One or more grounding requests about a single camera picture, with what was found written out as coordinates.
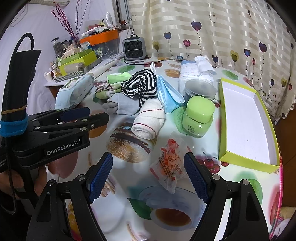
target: orange box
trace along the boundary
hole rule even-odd
[[[80,40],[80,43],[88,41],[90,45],[93,46],[93,45],[105,43],[118,38],[119,38],[118,30],[114,29],[114,30],[110,30],[107,32],[103,32],[100,34],[95,34],[95,35],[83,38]]]

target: gift box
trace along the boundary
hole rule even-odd
[[[59,82],[62,82],[64,80],[69,80],[69,79],[72,79],[72,78],[75,78],[75,77],[83,76],[83,75],[87,74],[89,71],[91,71],[94,67],[96,67],[101,62],[102,62],[102,60],[100,58],[98,58],[95,62],[92,62],[90,65],[86,66],[82,70],[73,72],[71,74],[67,74],[65,76],[57,77],[57,78],[55,78],[53,80],[56,83],[59,83]]]
[[[258,92],[221,78],[219,160],[263,172],[280,166],[279,146],[268,111]]]
[[[68,64],[74,64],[74,63],[84,63],[85,66],[90,65],[91,63],[96,61],[96,53],[95,51],[91,51],[90,53],[86,54],[85,56],[75,59],[73,61],[70,61],[64,65],[59,66],[59,69],[63,76],[67,75],[67,73],[64,70],[64,67]]]
[[[87,50],[81,51],[80,53],[73,54],[72,56],[70,56],[68,58],[62,59],[61,64],[62,65],[67,64],[73,60],[76,60],[78,58],[81,58],[81,57],[89,54],[90,52],[92,52],[92,49],[87,49]]]

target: curtain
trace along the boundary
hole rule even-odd
[[[270,115],[285,118],[296,94],[295,41],[264,0],[129,0],[134,31],[150,56],[236,70],[250,80]]]

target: blue velcro band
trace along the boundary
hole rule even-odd
[[[209,195],[207,194],[207,184],[200,174],[198,168],[194,164],[194,161],[188,154],[184,156],[184,167],[196,191],[197,196],[205,203],[208,203]]]
[[[101,168],[98,170],[96,176],[91,182],[89,201],[93,203],[95,199],[99,198],[104,184],[109,176],[111,168],[113,166],[113,157],[109,153],[104,160],[104,163],[101,165]]]
[[[28,114],[23,120],[19,121],[0,121],[0,135],[2,137],[13,137],[22,135],[28,126]]]

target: green jar lid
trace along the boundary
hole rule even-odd
[[[186,114],[200,123],[208,123],[214,111],[215,104],[201,96],[193,96],[187,103]]]

